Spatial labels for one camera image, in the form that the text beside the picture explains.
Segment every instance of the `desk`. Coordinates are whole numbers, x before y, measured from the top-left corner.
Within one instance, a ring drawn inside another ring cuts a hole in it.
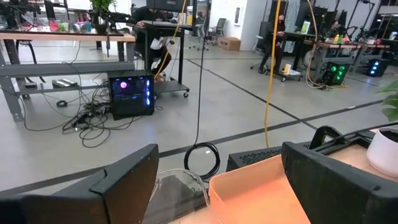
[[[375,45],[375,44],[361,44],[361,50],[355,57],[355,63],[351,67],[351,71],[355,72],[356,69],[361,65],[362,61],[368,61],[372,59],[381,59],[384,51],[389,49],[388,45]]]
[[[346,164],[352,165],[356,168],[365,170],[369,173],[378,175],[383,178],[387,178],[393,181],[398,182],[398,178],[393,178],[386,176],[379,171],[377,171],[375,168],[373,168],[367,157],[366,157],[366,149],[362,146],[359,145],[352,145],[350,147],[347,147],[346,149],[343,149],[341,151],[334,152],[329,155],[329,157],[334,158],[336,160],[339,160],[341,162],[344,162]],[[186,215],[178,220],[175,220],[174,222],[171,222],[172,224],[212,224],[216,223],[213,220],[211,220],[211,210],[209,208],[203,208],[201,210],[195,211],[190,213],[189,215]]]
[[[58,75],[80,75],[101,73],[110,71],[134,70],[134,42],[136,38],[132,35],[110,35],[109,41],[116,41],[127,46],[127,62],[101,62],[101,63],[43,63],[21,65],[14,40],[75,40],[75,41],[107,41],[106,35],[98,34],[66,34],[66,33],[44,33],[44,32],[9,32],[0,31],[0,39],[4,40],[11,65],[6,61],[0,49],[0,85],[4,88],[3,93],[8,107],[15,122],[23,121],[21,107],[18,102],[19,96],[29,99],[29,94],[48,93],[55,91],[72,91],[71,88],[52,88],[51,84],[41,83],[37,89],[26,89],[23,85],[24,77],[46,77]],[[16,78],[17,84],[12,84],[11,78]],[[82,89],[97,88],[98,85],[81,86]]]
[[[143,21],[149,26],[155,26],[161,32],[161,36],[163,37],[172,37],[174,35],[175,29],[177,28],[177,24],[173,24],[171,22],[157,22],[157,21]],[[142,32],[145,34],[145,42],[146,46],[149,46],[149,40],[147,35],[147,28],[134,26],[134,30],[136,32]],[[170,77],[170,81],[166,80],[166,82],[158,82],[155,83],[155,93],[167,93],[174,91],[185,91],[184,97],[188,97],[189,88],[182,84],[182,73],[183,73],[183,62],[184,62],[184,41],[185,41],[185,30],[192,30],[192,26],[189,25],[179,25],[180,34],[180,58],[178,60],[178,80]],[[145,59],[145,68],[147,71],[150,71],[150,65],[147,64],[147,60]]]
[[[297,71],[297,67],[299,65],[300,56],[301,56],[300,52],[303,49],[303,43],[304,43],[305,39],[308,39],[308,38],[315,38],[315,36],[311,35],[311,34],[301,34],[301,33],[297,33],[297,32],[285,32],[285,34],[282,36],[282,45],[280,46],[280,49],[279,49],[280,55],[283,55],[287,41],[293,41],[295,43],[298,43],[298,47],[297,48],[295,47],[295,49],[297,49],[298,52],[295,53],[295,58],[294,58],[294,63],[293,63],[292,70]],[[276,69],[277,73],[275,73],[275,74],[277,74],[277,75],[282,77],[282,79],[281,79],[282,82],[287,77],[291,78],[291,77],[296,77],[297,76],[297,75],[290,76],[290,75],[280,74],[279,72],[280,72],[280,64],[281,63],[282,63],[282,60],[279,61],[279,62],[276,62],[275,69]]]
[[[312,41],[305,40],[304,44],[313,45]],[[314,75],[312,75],[312,80],[317,81],[322,78],[322,66],[324,63],[328,62],[344,62],[349,64],[354,64],[355,59],[353,59],[353,52],[360,50],[361,44],[331,44],[324,42],[317,42],[317,53],[319,55],[314,57],[319,57],[319,61],[317,63],[317,70]],[[348,50],[349,54],[347,57],[342,57],[342,51]]]

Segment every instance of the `white wall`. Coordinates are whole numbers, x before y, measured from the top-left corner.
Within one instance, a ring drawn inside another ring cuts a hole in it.
[[[256,43],[255,35],[259,33],[266,4],[267,1],[264,0],[248,0],[243,20],[241,50],[253,49],[253,45]]]
[[[242,29],[244,24],[244,17],[246,11],[246,3],[248,0],[212,0],[210,13],[210,27],[217,26],[219,18],[225,18],[225,36],[235,37],[240,39],[242,36]],[[235,26],[235,11],[236,8],[241,8],[241,25]]]
[[[347,22],[346,22],[346,26],[348,25],[349,19],[354,11],[354,7],[356,4],[357,0],[341,0],[340,1],[340,5],[338,6],[337,10],[339,10],[339,15],[340,12],[342,10],[346,10],[347,11]],[[376,3],[373,9],[373,12],[371,13],[369,20],[367,22],[367,24],[365,25],[365,28],[370,28],[374,16],[377,14],[377,9],[379,8],[379,5],[381,3],[380,0],[371,0],[371,2]],[[334,8],[336,7],[336,1],[332,1],[332,0],[317,0],[317,2],[315,3],[315,6],[321,6],[321,7],[328,7],[329,11],[334,10]],[[369,6],[370,4],[363,4],[363,3],[359,3],[358,7],[356,8],[356,11],[354,13],[354,17],[353,20],[351,21],[351,24],[349,25],[351,26],[363,26],[366,17],[369,14]]]

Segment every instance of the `cardboard box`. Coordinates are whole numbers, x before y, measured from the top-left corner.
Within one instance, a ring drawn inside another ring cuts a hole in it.
[[[219,37],[217,44],[219,47],[225,50],[240,50],[241,40],[235,37]]]

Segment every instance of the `concrete floor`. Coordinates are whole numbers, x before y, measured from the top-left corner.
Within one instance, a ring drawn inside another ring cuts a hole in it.
[[[39,63],[71,62],[78,50],[77,45],[73,47],[73,42],[33,42],[33,45]],[[157,100],[163,110],[140,119],[127,130],[113,131],[103,145],[94,149],[83,147],[78,133],[63,135],[60,128],[46,132],[26,130],[22,123],[13,122],[4,96],[0,94],[0,195],[31,190],[37,194],[51,194],[75,182],[67,180],[84,177],[80,172],[115,162],[150,143],[157,143],[163,152],[159,172],[183,168],[184,153],[179,152],[195,141],[201,57],[201,52],[188,49],[189,45],[192,43],[187,41],[183,83],[190,87],[190,96],[163,94]],[[170,52],[175,58],[177,47],[171,46]],[[20,49],[20,58],[22,63],[32,63],[29,48]],[[95,43],[81,43],[76,63],[108,60],[117,60],[117,57],[107,58],[95,49]],[[205,52],[199,142],[216,143],[221,156],[219,173],[226,169],[228,154],[266,146],[264,109],[270,78],[249,69],[252,63],[259,61],[259,56],[253,52],[228,52],[217,47],[210,47]],[[178,61],[174,69],[171,63],[166,73],[177,77],[177,66]],[[82,75],[81,78],[91,80],[97,75]],[[69,78],[78,81],[77,76]],[[323,125],[334,126],[346,133],[386,123],[380,104],[384,95],[376,94],[376,91],[395,78],[392,75],[369,78],[350,73],[346,88],[331,91],[311,89],[305,82],[281,83],[274,79],[271,100],[274,106],[269,113],[269,126],[273,127],[269,131],[271,146],[281,145],[284,141],[309,141],[314,128]],[[49,95],[63,100],[78,97],[76,92]],[[47,102],[43,95],[31,97],[25,106],[27,125],[32,129],[61,124],[68,118],[60,113],[73,116],[78,108],[78,101],[75,101],[68,108],[57,108],[56,113],[50,107],[55,108],[56,99],[47,97]],[[125,122],[108,121],[107,124],[116,126]],[[213,164],[214,155],[204,149],[191,155],[190,167],[198,174],[208,172]],[[37,183],[43,181],[58,185],[42,188],[43,185]]]

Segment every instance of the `orange tray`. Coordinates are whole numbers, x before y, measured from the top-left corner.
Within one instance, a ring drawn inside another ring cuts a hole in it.
[[[209,196],[224,224],[310,223],[280,155],[213,177]]]

